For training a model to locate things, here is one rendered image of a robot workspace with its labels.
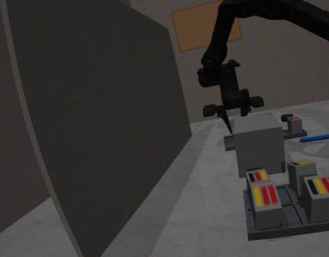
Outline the blue rod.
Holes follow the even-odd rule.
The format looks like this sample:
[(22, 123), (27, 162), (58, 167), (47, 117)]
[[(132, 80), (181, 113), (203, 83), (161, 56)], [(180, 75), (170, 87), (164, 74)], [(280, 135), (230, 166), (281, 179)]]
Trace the blue rod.
[(325, 135), (319, 135), (319, 136), (315, 136), (315, 137), (305, 137), (305, 138), (301, 138), (300, 142), (309, 142), (309, 141), (315, 141), (315, 140), (325, 140), (325, 139), (329, 139), (329, 134), (325, 134)]

